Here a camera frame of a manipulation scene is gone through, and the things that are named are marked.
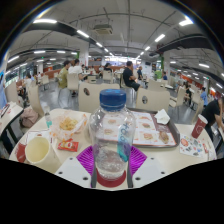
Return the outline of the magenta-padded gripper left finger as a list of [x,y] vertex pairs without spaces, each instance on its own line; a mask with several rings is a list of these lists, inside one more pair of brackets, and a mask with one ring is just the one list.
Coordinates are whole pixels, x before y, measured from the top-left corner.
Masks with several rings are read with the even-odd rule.
[[97,174],[92,147],[87,147],[76,157],[68,157],[56,175],[81,187],[95,188]]

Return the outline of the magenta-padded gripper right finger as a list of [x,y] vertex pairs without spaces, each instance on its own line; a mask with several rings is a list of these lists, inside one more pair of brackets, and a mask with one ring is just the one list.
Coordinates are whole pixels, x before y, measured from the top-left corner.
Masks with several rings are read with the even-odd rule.
[[147,157],[138,148],[130,151],[127,171],[129,188],[140,188],[168,175],[155,157]]

